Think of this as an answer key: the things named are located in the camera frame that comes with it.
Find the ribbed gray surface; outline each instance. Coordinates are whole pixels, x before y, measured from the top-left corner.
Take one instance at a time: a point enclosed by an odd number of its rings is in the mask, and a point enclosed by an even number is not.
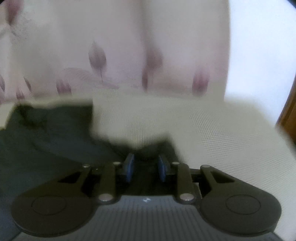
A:
[[[79,230],[55,238],[21,233],[14,241],[281,241],[275,234],[234,237],[207,224],[191,205],[171,196],[123,196],[113,205],[100,206]]]

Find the silver bolt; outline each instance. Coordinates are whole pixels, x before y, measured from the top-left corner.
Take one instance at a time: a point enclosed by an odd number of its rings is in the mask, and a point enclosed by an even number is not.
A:
[[[99,195],[98,199],[102,202],[108,202],[113,199],[113,196],[109,193],[104,193],[104,194]]]
[[[115,161],[115,162],[113,162],[113,164],[114,164],[115,166],[119,166],[119,165],[121,164],[121,162],[120,162],[120,161]]]
[[[183,201],[192,201],[194,196],[191,193],[183,193],[180,195],[180,199]]]

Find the dark fabric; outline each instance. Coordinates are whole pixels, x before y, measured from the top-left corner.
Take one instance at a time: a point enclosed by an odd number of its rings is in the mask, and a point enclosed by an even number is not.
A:
[[[9,207],[19,194],[83,163],[122,161],[126,153],[89,135],[92,106],[17,106],[0,131],[0,240],[18,233]]]

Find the white wall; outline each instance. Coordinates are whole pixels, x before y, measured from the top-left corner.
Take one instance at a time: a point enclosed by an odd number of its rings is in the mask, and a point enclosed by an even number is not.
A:
[[[287,0],[229,0],[226,99],[255,101],[275,124],[296,73],[296,9]]]

